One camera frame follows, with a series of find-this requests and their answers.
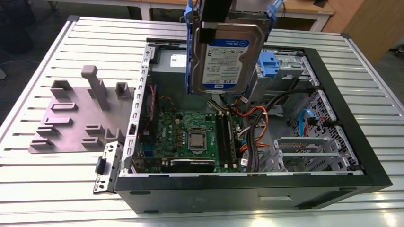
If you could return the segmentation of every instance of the connector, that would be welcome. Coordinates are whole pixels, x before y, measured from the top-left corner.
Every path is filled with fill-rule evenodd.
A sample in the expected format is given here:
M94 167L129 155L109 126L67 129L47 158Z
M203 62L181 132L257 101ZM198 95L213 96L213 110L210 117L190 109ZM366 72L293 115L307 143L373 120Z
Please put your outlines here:
M331 120L323 121L323 126L327 128L331 128L337 125L342 125L341 121L331 121Z
M318 122L319 122L319 120L321 120L321 117L309 117L309 124L311 125L311 126L315 126L315 125L318 125Z

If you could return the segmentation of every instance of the slatted metal table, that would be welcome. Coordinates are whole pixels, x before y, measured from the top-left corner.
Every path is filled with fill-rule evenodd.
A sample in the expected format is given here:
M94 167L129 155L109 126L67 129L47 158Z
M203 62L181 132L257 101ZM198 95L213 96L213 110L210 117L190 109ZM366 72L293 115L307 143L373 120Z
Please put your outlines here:
M137 86L146 39L186 39L181 23L82 17L69 21L0 128L0 223L129 226L402 226L404 223L404 108L351 39L274 30L269 44L317 48L394 186L321 210L135 214L118 195L93 195L99 152L27 151L54 80L89 86L97 65L106 86Z

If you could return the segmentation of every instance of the blue cable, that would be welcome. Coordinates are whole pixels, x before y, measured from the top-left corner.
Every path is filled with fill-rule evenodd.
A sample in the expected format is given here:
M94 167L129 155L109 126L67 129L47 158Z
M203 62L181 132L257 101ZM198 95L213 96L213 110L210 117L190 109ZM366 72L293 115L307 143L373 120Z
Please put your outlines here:
M314 112L311 111L311 109L303 109L302 112L301 112L301 116L299 116L299 134L301 136L305 136L305 126L303 126L303 123L305 123L305 115L306 113L310 115L310 117L315 117L317 120L321 120L321 117L317 117Z

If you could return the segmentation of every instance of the gray plastic part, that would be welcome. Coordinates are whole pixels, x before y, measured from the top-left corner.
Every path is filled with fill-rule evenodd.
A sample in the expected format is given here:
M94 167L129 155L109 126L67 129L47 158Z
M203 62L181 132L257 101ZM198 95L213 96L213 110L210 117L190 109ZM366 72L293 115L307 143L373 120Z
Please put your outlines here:
M30 146L35 149L50 149L54 147L54 143L50 139L33 140Z
M85 65L82 69L82 77L89 80L102 110L109 110L110 104L107 101L107 89L103 80L99 80L97 77L97 72L98 72L98 68L95 65Z
M106 101L110 109L103 111L98 99L89 93L90 87L70 89L66 82L58 81L54 84L63 87L67 97L51 99L29 151L34 154L97 152L101 151L102 144L113 140L125 141L123 133L129 128L133 98L121 99L117 95L117 86L107 87ZM129 87L129 91L134 97L134 88Z
M129 87L129 83L118 82L115 86L115 93L119 99L131 99L131 91Z
M115 135L113 135L111 130L107 129L107 131L106 131L106 137L105 137L105 138L106 138L106 140L107 140L109 143L111 143L111 142L114 142L114 141L118 141L118 142L121 142L121 143L125 143L125 142L126 142L126 137L125 137L125 135L122 134L122 131L121 131L119 128L117 129L117 134L115 134Z
M59 131L54 125L42 125L39 126L37 133L41 136L55 136L59 135Z
M51 106L51 110L54 111L75 111L78 110L77 103L55 103Z
M73 87L67 80L55 80L51 86L51 92L57 99L70 98L69 91L73 91Z
M70 117L47 118L46 125L73 125L74 120Z
M86 148L105 147L105 144L103 144L102 140L99 139L99 137L86 137L82 140L83 140L82 144Z
M105 134L106 131L101 124L89 124L85 130L89 135Z

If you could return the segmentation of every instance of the motherboard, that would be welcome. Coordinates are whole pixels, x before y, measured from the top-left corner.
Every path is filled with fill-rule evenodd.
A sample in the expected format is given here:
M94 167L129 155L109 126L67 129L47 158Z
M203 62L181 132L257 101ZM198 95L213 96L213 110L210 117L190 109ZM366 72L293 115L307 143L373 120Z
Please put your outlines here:
M155 144L143 144L145 171L182 171L195 166L198 172L239 172L235 139L241 118L230 113L162 112Z

